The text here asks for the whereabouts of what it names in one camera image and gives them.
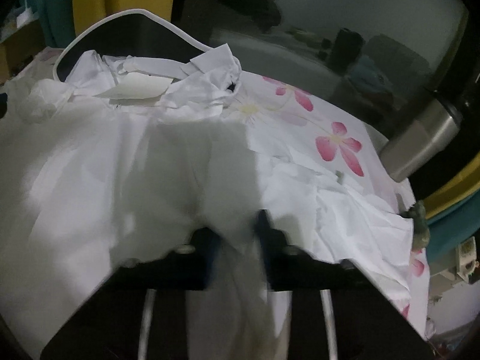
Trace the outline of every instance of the white cloth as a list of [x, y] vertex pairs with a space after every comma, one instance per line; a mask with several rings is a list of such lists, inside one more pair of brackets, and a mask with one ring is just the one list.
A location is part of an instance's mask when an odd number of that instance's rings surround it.
[[71, 85], [41, 79], [35, 83], [26, 98], [16, 103], [16, 112], [26, 123], [41, 123], [56, 114], [73, 93]]
[[[164, 69], [147, 62], [84, 53], [63, 84], [69, 100], [51, 91], [56, 112], [0, 141], [0, 312], [32, 357], [112, 266], [160, 258], [208, 225], [227, 243], [210, 289], [189, 294], [190, 358], [284, 359], [290, 295], [267, 291], [251, 232], [260, 209], [316, 258], [354, 259], [388, 298], [409, 298], [412, 224], [378, 197], [392, 188], [375, 193], [379, 160], [354, 118], [242, 72], [226, 45], [180, 66], [187, 77], [152, 106], [92, 97]], [[339, 152], [320, 157], [327, 115], [361, 140], [347, 142], [363, 177]]]

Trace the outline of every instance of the pink flower print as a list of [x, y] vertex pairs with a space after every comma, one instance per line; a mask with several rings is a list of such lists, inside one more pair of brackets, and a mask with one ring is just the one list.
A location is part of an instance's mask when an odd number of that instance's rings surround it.
[[270, 77], [263, 76], [263, 79], [268, 83], [277, 85], [277, 90], [275, 91], [275, 94], [277, 96], [283, 96], [287, 92], [293, 92], [295, 96], [295, 100], [297, 101], [298, 104], [300, 104], [303, 108], [305, 108], [309, 112], [314, 110], [314, 105], [309, 98], [310, 93], [303, 91], [302, 89], [296, 88], [292, 85], [285, 84], [282, 81], [271, 79]]
[[340, 148], [346, 165], [357, 176], [363, 177], [363, 170], [357, 159], [355, 153], [358, 153], [362, 148], [362, 144], [354, 138], [344, 138], [347, 134], [347, 128], [341, 122], [332, 123], [332, 131], [328, 137], [317, 137], [315, 144], [317, 145], [318, 153], [322, 156], [324, 161], [332, 161], [337, 153], [337, 147]]
[[407, 319], [409, 317], [409, 311], [410, 311], [410, 303], [405, 306], [405, 308], [402, 310], [400, 314]]
[[422, 276], [423, 271], [425, 270], [425, 264], [415, 257], [417, 254], [421, 254], [421, 250], [411, 252], [410, 254], [410, 271], [417, 278]]

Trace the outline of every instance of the green object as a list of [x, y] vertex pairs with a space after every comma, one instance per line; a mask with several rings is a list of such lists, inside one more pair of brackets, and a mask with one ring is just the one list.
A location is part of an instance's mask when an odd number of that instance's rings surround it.
[[50, 47], [66, 47], [75, 39], [72, 0], [27, 0], [38, 12], [45, 43]]
[[430, 230], [428, 228], [425, 214], [425, 206], [421, 200], [411, 206], [408, 211], [400, 213], [403, 218], [413, 219], [413, 251], [419, 251], [420, 249], [427, 247], [430, 241]]

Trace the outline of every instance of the white wall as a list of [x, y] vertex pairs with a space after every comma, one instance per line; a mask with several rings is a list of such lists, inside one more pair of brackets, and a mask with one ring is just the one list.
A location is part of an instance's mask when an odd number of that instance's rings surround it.
[[429, 304], [428, 316], [441, 334], [473, 321], [480, 312], [480, 281], [474, 285], [459, 283], [445, 291], [442, 300]]
[[346, 27], [368, 41], [383, 33], [423, 56], [435, 69], [463, 12], [460, 0], [277, 0], [283, 25], [334, 40]]

